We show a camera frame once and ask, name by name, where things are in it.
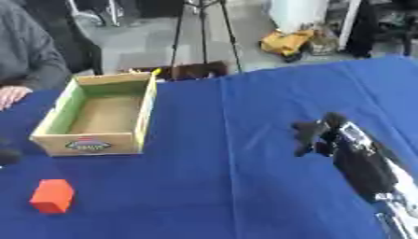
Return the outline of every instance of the human hand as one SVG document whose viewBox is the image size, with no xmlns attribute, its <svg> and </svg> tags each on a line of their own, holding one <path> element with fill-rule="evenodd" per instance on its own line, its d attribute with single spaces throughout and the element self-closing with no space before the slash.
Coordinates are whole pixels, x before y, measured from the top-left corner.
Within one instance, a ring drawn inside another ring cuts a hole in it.
<svg viewBox="0 0 418 239">
<path fill-rule="evenodd" d="M 0 111 L 8 109 L 19 102 L 26 94 L 33 92 L 24 86 L 5 86 L 0 88 Z"/>
</svg>

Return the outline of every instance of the robotic hand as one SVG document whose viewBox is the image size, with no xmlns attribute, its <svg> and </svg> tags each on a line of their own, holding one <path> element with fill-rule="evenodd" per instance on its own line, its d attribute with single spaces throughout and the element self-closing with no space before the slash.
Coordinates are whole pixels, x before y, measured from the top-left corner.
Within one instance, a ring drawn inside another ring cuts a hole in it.
<svg viewBox="0 0 418 239">
<path fill-rule="evenodd" d="M 295 151 L 332 157 L 334 165 L 368 203 L 383 204 L 376 217 L 388 238 L 418 238 L 418 188 L 398 157 L 346 117 L 327 113 L 323 119 L 296 122 Z"/>
</svg>

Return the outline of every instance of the table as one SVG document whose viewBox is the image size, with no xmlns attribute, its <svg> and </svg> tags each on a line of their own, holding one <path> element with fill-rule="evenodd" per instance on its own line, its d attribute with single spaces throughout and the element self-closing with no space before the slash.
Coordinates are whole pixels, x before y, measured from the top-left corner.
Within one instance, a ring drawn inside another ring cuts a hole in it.
<svg viewBox="0 0 418 239">
<path fill-rule="evenodd" d="M 418 65 L 402 57 L 262 70 L 158 87 L 145 154 L 52 159 L 25 137 L 56 92 L 0 113 L 21 148 L 0 172 L 2 238 L 384 238 L 328 158 L 295 158 L 290 123 L 347 115 L 417 175 Z M 42 178 L 77 191 L 65 215 L 28 203 Z"/>
</svg>

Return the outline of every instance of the black bag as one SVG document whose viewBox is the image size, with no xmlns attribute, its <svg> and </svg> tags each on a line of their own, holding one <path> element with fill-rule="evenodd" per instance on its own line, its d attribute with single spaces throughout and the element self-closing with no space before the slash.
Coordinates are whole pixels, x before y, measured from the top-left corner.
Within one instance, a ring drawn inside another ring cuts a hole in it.
<svg viewBox="0 0 418 239">
<path fill-rule="evenodd" d="M 357 58 L 369 58 L 377 32 L 376 13 L 369 0 L 363 0 L 358 9 L 346 50 Z"/>
</svg>

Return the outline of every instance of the gray jacket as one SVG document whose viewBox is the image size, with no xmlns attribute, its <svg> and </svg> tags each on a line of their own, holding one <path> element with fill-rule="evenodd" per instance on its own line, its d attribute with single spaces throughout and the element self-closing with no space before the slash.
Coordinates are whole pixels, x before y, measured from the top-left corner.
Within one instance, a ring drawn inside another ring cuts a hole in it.
<svg viewBox="0 0 418 239">
<path fill-rule="evenodd" d="M 21 7 L 0 0 L 0 87 L 60 87 L 70 74 L 52 38 Z"/>
</svg>

